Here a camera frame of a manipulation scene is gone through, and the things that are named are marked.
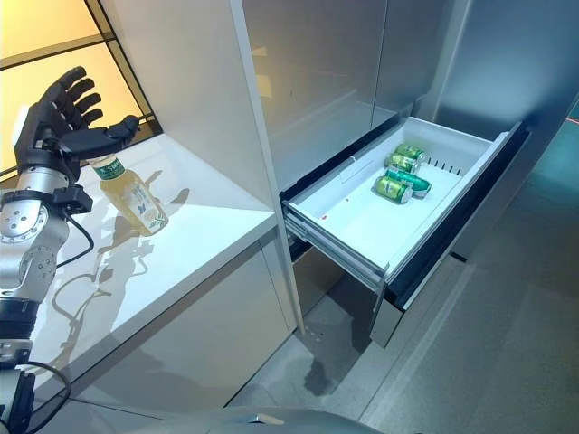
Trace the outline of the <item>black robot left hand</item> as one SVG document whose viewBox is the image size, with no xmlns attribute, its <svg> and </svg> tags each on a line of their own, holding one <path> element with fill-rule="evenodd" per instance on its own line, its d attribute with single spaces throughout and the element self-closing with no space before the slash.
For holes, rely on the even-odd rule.
<svg viewBox="0 0 579 434">
<path fill-rule="evenodd" d="M 71 184 L 80 177 L 80 162 L 114 154 L 138 132 L 139 118 L 124 117 L 109 127 L 91 128 L 103 117 L 100 94 L 81 66 L 66 71 L 30 108 L 14 145 L 17 170 L 44 167 L 64 174 Z"/>
</svg>

